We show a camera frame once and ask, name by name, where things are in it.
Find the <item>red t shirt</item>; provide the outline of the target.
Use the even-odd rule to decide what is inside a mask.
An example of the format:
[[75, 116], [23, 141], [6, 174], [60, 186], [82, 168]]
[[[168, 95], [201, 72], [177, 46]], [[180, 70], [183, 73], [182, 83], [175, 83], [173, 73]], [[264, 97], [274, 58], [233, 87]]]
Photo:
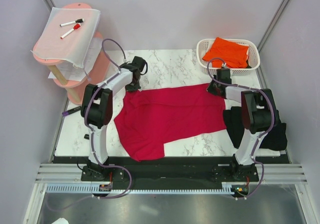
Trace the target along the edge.
[[127, 92], [114, 123], [129, 156], [138, 162], [161, 159], [167, 143], [226, 129], [225, 101], [208, 86]]

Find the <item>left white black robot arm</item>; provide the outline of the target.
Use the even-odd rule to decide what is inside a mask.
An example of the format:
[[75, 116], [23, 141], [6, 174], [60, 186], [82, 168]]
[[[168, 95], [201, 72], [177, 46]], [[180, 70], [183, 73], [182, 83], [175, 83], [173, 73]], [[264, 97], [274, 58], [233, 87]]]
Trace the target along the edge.
[[130, 63], [123, 63], [120, 69], [98, 84], [88, 84], [84, 90], [80, 114], [89, 129], [90, 154], [88, 159], [96, 164], [92, 175], [99, 181], [106, 180], [110, 169], [104, 165], [107, 152], [107, 126], [113, 116], [113, 97], [121, 89], [136, 92], [141, 89], [141, 76], [148, 72], [147, 62], [135, 56]]

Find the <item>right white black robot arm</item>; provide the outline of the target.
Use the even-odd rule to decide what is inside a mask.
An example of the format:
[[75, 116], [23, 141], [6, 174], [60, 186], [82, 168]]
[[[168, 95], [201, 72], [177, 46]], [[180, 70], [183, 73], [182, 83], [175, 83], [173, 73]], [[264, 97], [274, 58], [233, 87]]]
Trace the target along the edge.
[[236, 164], [229, 168], [229, 175], [235, 181], [247, 175], [245, 166], [255, 162], [256, 150], [264, 136], [278, 124], [279, 114], [276, 109], [271, 89], [257, 89], [232, 84], [231, 70], [219, 68], [212, 78], [207, 91], [215, 96], [241, 104], [241, 121], [244, 134], [235, 153]]

